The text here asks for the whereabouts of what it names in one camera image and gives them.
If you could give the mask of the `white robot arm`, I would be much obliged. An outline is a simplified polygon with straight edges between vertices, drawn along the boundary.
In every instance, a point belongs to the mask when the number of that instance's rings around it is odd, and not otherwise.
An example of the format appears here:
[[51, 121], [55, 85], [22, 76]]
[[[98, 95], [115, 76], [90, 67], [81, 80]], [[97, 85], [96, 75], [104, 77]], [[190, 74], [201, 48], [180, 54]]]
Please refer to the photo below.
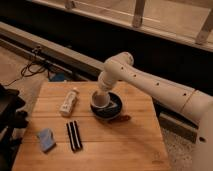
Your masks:
[[198, 126], [193, 171], [213, 171], [213, 96], [194, 88], [145, 73], [133, 67], [134, 58], [122, 52], [108, 58], [98, 77], [101, 91], [125, 81]]

